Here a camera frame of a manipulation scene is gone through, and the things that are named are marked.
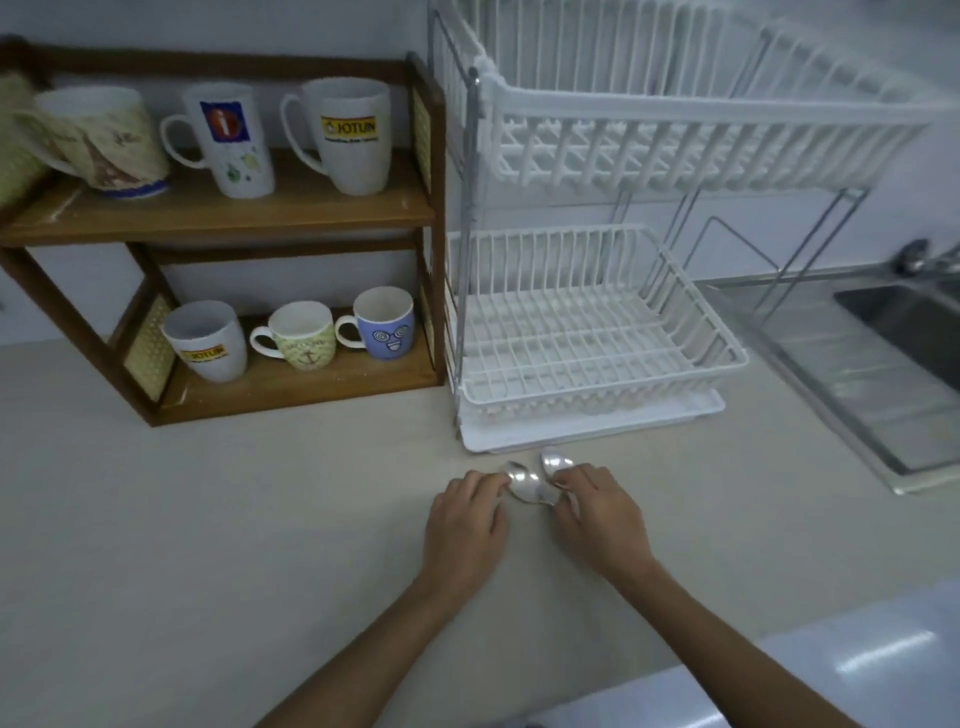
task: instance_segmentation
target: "jotun logo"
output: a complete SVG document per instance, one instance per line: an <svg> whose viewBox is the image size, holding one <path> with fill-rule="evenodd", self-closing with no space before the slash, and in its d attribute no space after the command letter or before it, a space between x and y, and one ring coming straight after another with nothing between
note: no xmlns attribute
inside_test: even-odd
<svg viewBox="0 0 960 728"><path fill-rule="evenodd" d="M327 141L352 143L357 141L376 141L376 117L364 116L359 119L335 119L321 116Z"/></svg>
<svg viewBox="0 0 960 728"><path fill-rule="evenodd" d="M192 362L203 362L203 361L213 361L214 359L220 359L227 355L227 349L223 344L217 344L215 347L210 347L209 349L198 349L192 352L180 352L183 354L183 357L186 361Z"/></svg>

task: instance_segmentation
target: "beige countertop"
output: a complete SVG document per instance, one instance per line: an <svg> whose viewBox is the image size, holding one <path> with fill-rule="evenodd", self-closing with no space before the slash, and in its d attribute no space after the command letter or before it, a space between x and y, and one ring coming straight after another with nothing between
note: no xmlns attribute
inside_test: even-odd
<svg viewBox="0 0 960 728"><path fill-rule="evenodd" d="M426 509L501 456L435 388L150 429L64 342L0 349L0 704L12 726L252 724L414 575ZM678 578L756 639L960 570L960 488L892 495L762 363L608 465ZM533 464L533 452L515 459ZM513 716L675 663L508 502L485 590L382 725Z"/></svg>

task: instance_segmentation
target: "hand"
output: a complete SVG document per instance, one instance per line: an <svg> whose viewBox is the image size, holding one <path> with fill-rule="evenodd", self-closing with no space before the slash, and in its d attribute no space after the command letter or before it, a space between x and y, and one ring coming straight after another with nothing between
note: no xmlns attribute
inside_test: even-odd
<svg viewBox="0 0 960 728"><path fill-rule="evenodd" d="M503 473L470 471L433 499L417 584L454 612L487 581L507 543Z"/></svg>
<svg viewBox="0 0 960 728"><path fill-rule="evenodd" d="M617 587L658 566L639 506L609 470L577 465L558 471L555 482L567 491L554 509L560 529L597 573ZM577 498L579 519L571 493Z"/></svg>

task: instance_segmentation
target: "dish rack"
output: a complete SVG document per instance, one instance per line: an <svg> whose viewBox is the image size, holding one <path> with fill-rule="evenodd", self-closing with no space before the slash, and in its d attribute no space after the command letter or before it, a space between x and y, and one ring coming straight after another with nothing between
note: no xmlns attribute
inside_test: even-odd
<svg viewBox="0 0 960 728"><path fill-rule="evenodd" d="M872 186L950 101L802 26L703 0L446 0L441 80L480 83L504 182L631 191Z"/></svg>
<svg viewBox="0 0 960 728"><path fill-rule="evenodd" d="M459 247L459 234L447 244ZM460 377L477 429L560 417L635 415L713 388L747 354L655 235L642 225L473 235L477 252ZM448 295L448 307L455 307ZM448 339L456 340L451 323ZM558 439L558 435L545 440Z"/></svg>
<svg viewBox="0 0 960 728"><path fill-rule="evenodd" d="M712 0L439 0L428 43L463 181L446 355L475 451L722 410L714 387L747 355L684 273L703 235L683 265L672 253L700 193L833 192L763 303L957 107L801 25ZM638 192L682 197L662 241L636 225L476 231L489 179L599 190L615 196L612 222Z"/></svg>

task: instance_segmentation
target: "smiley face print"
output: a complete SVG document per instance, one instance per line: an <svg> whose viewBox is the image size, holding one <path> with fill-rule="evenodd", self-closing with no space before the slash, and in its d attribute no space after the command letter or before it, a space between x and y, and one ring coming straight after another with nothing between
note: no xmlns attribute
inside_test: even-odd
<svg viewBox="0 0 960 728"><path fill-rule="evenodd" d="M381 344L385 344L387 346L387 349L389 349L391 352L395 352L400 348L400 345L403 343L403 338L409 333L410 333L410 327L404 325L402 327L399 327L396 331L394 331L392 335L389 331L382 331L382 330L374 331L373 339L374 341L378 341Z"/></svg>

